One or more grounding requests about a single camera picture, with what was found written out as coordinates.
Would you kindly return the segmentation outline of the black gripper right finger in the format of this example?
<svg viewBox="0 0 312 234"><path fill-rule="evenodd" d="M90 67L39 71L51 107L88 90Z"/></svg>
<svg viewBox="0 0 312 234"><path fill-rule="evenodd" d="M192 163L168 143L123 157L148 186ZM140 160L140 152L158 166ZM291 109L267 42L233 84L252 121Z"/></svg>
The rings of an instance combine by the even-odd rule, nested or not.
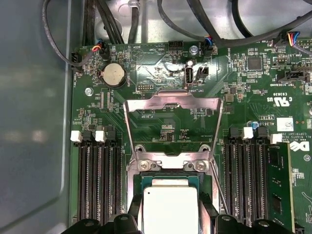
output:
<svg viewBox="0 0 312 234"><path fill-rule="evenodd" d="M258 219L246 226L229 214L219 214L207 193L200 192L199 233L200 234L291 234L292 231L266 219Z"/></svg>

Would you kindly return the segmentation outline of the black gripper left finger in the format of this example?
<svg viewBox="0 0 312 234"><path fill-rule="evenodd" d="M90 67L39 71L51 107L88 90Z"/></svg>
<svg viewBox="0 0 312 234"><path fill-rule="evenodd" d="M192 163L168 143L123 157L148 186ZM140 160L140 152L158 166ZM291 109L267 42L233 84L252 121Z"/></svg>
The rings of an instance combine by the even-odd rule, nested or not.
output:
<svg viewBox="0 0 312 234"><path fill-rule="evenodd" d="M95 219L83 219L65 230L66 234L142 234L137 219L142 195L134 195L129 211L117 215L113 221L101 224Z"/></svg>

